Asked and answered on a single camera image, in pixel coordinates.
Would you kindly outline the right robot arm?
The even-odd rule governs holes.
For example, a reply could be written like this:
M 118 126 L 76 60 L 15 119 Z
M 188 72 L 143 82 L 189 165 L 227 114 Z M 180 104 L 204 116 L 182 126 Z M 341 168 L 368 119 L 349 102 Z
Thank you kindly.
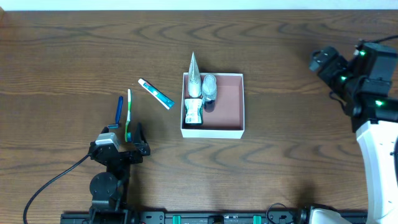
M 365 167 L 367 223 L 397 223 L 397 100 L 388 96 L 396 66 L 397 51 L 375 42 L 357 45 L 350 61 L 333 47 L 310 59 L 351 119 Z

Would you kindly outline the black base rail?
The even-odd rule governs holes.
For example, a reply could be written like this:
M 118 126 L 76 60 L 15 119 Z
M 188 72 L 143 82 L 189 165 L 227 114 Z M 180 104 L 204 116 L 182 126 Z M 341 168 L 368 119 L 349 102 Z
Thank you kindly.
M 145 223 L 145 224 L 238 224 L 238 223 L 300 223 L 295 218 L 293 211 L 271 210 L 268 213 L 168 213 L 168 212 L 141 212 L 140 220 L 127 221 L 127 223 Z M 366 223 L 367 213 L 361 211 L 343 211 L 340 215 L 350 223 Z M 64 213 L 60 217 L 60 223 L 115 223 L 113 220 L 106 219 L 91 222 L 88 213 Z

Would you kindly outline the blue disposable razor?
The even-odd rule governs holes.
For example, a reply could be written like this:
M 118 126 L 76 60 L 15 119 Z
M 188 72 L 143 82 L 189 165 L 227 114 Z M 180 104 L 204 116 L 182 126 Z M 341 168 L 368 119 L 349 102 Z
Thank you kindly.
M 116 114 L 115 114 L 114 123 L 108 125 L 109 129 L 118 129 L 120 127 L 120 119 L 121 119 L 122 108 L 123 108 L 123 96 L 120 96 L 118 98 L 118 105 L 117 105 L 117 108 L 116 108 Z

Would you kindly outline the green white toothbrush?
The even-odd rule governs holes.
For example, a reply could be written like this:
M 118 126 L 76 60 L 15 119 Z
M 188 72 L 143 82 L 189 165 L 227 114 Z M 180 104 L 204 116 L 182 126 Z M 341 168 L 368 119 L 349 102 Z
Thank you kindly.
M 125 141 L 131 142 L 131 133 L 129 132 L 129 123 L 131 122 L 131 103 L 132 103 L 132 91 L 131 89 L 127 90 L 127 116 L 126 116 L 126 124 L 125 124 Z

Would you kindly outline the white cardboard box pink interior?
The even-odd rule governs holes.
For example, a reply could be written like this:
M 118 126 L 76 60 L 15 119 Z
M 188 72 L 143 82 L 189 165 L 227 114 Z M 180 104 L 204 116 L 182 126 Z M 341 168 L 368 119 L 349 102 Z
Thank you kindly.
M 214 73 L 217 85 L 215 108 L 203 112 L 203 124 L 185 124 L 188 74 L 183 74 L 180 130 L 184 138 L 240 139 L 245 131 L 244 79 L 242 73 Z

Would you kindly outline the small green toothpaste tube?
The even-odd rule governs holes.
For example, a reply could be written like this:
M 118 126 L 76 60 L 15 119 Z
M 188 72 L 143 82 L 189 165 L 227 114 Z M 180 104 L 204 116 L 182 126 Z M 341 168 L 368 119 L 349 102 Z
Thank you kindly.
M 161 91 L 159 91 L 156 87 L 151 85 L 148 81 L 140 78 L 138 83 L 147 90 L 157 101 L 159 101 L 167 110 L 171 109 L 175 104 L 170 98 L 165 96 Z

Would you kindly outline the green white sachet pack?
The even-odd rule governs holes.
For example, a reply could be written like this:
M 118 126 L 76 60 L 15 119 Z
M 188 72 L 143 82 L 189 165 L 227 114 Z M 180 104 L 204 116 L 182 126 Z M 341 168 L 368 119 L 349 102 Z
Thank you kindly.
M 203 103 L 201 98 L 189 98 L 184 100 L 186 125 L 203 124 Z

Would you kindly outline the white Pantene tube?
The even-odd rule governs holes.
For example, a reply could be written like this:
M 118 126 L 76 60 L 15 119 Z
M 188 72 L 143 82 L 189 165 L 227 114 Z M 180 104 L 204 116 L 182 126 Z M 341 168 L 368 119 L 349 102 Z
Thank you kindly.
M 188 69 L 188 94 L 191 98 L 201 97 L 201 75 L 198 69 L 198 64 L 195 58 L 195 54 L 192 53 L 190 66 Z

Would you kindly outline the blue foam soap pump bottle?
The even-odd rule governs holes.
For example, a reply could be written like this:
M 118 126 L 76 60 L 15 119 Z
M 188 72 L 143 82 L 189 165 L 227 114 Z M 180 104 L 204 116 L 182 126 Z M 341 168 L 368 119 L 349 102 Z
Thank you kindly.
M 217 84 L 214 75 L 206 75 L 202 83 L 203 108 L 207 113 L 214 111 L 217 98 Z

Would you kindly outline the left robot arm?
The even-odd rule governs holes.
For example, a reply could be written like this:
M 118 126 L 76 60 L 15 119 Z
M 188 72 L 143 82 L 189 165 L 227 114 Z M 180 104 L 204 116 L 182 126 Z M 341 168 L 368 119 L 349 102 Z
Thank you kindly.
M 132 138 L 134 149 L 120 151 L 115 133 L 105 127 L 97 139 L 90 143 L 90 159 L 104 165 L 105 172 L 95 175 L 90 182 L 92 206 L 90 223 L 139 223 L 139 214 L 127 205 L 131 166 L 143 162 L 150 155 L 150 147 L 138 123 Z

